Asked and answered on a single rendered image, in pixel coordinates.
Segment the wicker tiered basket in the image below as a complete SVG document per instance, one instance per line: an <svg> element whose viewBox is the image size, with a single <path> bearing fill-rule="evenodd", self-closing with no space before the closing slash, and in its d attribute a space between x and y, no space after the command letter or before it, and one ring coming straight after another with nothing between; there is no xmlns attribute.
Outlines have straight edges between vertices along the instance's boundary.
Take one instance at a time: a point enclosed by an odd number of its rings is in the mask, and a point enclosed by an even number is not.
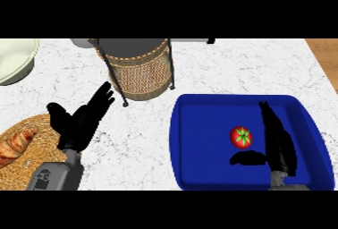
<svg viewBox="0 0 338 229"><path fill-rule="evenodd" d="M175 89L168 38L87 38L107 68L107 77L128 100L146 101Z"/></svg>

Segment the blue plastic tray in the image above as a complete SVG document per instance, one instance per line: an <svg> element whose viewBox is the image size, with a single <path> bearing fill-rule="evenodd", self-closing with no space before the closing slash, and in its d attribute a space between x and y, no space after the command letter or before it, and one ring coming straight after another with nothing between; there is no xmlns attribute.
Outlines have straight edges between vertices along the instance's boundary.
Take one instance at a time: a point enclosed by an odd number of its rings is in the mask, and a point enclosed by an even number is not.
<svg viewBox="0 0 338 229"><path fill-rule="evenodd" d="M264 123L258 104L267 102L293 141L295 176L287 184L303 184L312 191L334 186L329 152L311 116L287 95L184 94L178 97L169 121L169 157L175 181L184 190L264 191L268 189L267 165L231 165L239 152L230 132L244 127L250 149L265 151Z"/></svg>

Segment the red tomato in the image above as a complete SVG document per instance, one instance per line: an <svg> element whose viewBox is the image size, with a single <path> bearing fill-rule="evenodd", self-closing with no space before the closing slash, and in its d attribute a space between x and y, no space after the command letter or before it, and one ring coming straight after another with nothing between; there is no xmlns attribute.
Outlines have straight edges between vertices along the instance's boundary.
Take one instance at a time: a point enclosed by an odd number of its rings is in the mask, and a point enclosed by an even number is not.
<svg viewBox="0 0 338 229"><path fill-rule="evenodd" d="M236 126L231 128L230 142L231 145L239 149L250 147L253 142L252 133L243 126Z"/></svg>

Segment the pale green bowl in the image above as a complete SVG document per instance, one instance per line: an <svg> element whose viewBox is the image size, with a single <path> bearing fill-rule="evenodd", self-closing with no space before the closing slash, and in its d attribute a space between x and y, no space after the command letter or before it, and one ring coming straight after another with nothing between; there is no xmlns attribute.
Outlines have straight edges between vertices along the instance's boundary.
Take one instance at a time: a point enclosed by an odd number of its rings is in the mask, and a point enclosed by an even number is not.
<svg viewBox="0 0 338 229"><path fill-rule="evenodd" d="M0 38L0 86L19 82L30 73L38 38Z"/></svg>

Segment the brown croissant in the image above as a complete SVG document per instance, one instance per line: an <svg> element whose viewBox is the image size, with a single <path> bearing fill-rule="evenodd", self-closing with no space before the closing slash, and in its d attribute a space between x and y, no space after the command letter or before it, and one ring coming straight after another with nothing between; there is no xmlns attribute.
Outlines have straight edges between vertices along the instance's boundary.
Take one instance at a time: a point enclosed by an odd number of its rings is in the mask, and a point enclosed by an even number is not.
<svg viewBox="0 0 338 229"><path fill-rule="evenodd" d="M0 141L0 169L8 166L22 156L38 128L14 132L10 137Z"/></svg>

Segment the grey appliance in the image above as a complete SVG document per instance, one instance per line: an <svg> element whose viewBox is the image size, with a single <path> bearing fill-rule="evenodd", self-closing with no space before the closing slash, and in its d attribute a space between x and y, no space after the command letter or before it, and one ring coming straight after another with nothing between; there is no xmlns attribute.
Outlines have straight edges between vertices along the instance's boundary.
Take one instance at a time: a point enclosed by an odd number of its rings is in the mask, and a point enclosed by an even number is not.
<svg viewBox="0 0 338 229"><path fill-rule="evenodd" d="M202 42L206 44L215 43L215 39L212 39L212 38L172 38L171 41L172 42ZM91 43L87 41L85 38L72 38L70 42L79 48L91 48L92 47Z"/></svg>

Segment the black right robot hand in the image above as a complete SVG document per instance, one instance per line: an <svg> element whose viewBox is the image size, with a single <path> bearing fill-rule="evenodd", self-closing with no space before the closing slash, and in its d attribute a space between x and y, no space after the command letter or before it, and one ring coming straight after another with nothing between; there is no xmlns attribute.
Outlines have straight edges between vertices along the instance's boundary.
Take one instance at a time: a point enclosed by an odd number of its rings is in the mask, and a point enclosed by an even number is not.
<svg viewBox="0 0 338 229"><path fill-rule="evenodd" d="M283 128L268 102L259 101L258 106L264 124L264 152L253 150L236 152L230 158L230 165L268 164L271 172L283 172L287 176L295 176L296 155L290 134Z"/></svg>

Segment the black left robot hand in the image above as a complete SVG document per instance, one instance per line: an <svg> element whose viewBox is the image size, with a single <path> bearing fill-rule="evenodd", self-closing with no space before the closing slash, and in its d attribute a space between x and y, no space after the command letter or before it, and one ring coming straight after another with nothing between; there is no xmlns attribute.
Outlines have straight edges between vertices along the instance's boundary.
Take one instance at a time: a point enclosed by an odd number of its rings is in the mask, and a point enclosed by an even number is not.
<svg viewBox="0 0 338 229"><path fill-rule="evenodd" d="M98 122L106 114L110 104L115 101L112 97L110 83L106 81L88 101L88 103L69 114L63 106L50 102L45 106L50 114L50 126L58 133L58 142L56 147L66 148L81 152L85 150L94 136Z"/></svg>

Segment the round woven placemat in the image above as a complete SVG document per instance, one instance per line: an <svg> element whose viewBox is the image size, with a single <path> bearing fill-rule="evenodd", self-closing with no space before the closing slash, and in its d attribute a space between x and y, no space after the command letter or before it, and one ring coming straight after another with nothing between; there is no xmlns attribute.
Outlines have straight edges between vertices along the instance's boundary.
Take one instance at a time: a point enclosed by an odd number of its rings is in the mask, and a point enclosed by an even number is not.
<svg viewBox="0 0 338 229"><path fill-rule="evenodd" d="M38 132L20 158L0 169L0 191L26 191L30 175L44 162L64 162L63 150L56 148L58 134L50 126L50 115L38 114L17 122L1 134L0 141L17 131L36 127Z"/></svg>

